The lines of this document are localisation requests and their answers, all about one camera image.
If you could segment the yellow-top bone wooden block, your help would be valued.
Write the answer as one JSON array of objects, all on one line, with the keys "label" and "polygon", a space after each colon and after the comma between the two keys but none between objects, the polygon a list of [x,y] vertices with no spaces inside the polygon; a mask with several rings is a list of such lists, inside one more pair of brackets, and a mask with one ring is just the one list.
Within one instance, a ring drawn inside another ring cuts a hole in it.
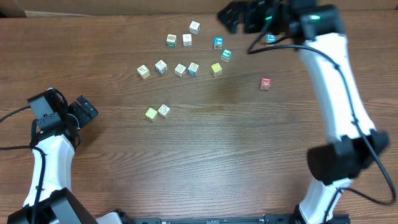
[{"label": "yellow-top bone wooden block", "polygon": [[158,111],[153,109],[153,108],[149,108],[146,113],[145,116],[148,120],[150,121],[154,121],[157,117]]}]

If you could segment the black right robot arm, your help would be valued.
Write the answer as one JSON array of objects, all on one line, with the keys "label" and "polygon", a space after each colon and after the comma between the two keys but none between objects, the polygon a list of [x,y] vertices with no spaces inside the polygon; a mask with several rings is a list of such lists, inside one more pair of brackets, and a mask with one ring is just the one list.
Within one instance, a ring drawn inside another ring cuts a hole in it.
[{"label": "black right robot arm", "polygon": [[368,116],[354,80],[348,41],[338,8],[316,1],[233,1],[218,20],[232,33],[243,24],[247,34],[280,37],[268,50],[284,49],[285,39],[308,70],[318,98],[326,144],[307,152],[312,174],[305,198],[288,215],[264,215],[265,223],[349,223],[333,210],[362,170],[379,163],[389,144]]}]

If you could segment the blue B wooden block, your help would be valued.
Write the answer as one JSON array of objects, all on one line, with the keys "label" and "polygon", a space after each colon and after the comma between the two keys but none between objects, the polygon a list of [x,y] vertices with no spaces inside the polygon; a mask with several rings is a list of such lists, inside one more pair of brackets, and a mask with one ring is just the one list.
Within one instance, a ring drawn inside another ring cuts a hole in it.
[{"label": "blue B wooden block", "polygon": [[192,76],[197,76],[198,73],[198,69],[199,69],[199,65],[196,63],[191,62],[189,67],[188,67],[188,74],[192,75]]}]

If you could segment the white I wooden block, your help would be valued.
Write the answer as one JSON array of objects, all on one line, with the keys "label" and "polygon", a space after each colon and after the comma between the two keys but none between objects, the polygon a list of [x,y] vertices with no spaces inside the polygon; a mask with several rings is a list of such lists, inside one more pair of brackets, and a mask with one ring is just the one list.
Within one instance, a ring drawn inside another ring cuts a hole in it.
[{"label": "white I wooden block", "polygon": [[165,104],[162,104],[158,109],[158,114],[163,118],[166,118],[170,114],[170,112],[170,108]]}]

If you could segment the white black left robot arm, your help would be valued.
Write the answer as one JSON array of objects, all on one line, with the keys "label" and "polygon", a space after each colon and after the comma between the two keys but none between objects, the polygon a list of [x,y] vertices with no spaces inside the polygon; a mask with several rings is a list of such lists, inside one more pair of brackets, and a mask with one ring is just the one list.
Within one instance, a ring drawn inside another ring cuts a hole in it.
[{"label": "white black left robot arm", "polygon": [[27,101],[35,114],[27,145],[34,171],[23,207],[8,216],[8,223],[96,223],[72,194],[71,169],[81,143],[78,132],[98,111],[84,96],[68,103],[54,88]]}]

